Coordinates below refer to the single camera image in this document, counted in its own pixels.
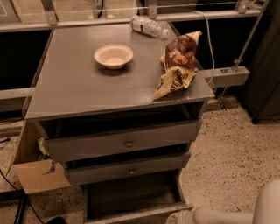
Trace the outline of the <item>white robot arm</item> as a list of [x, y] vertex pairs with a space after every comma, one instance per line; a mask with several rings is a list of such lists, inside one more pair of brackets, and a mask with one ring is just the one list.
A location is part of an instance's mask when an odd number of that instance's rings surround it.
[[280, 224], [280, 180], [266, 184], [258, 194], [253, 213], [230, 213], [201, 206], [172, 213], [165, 224]]

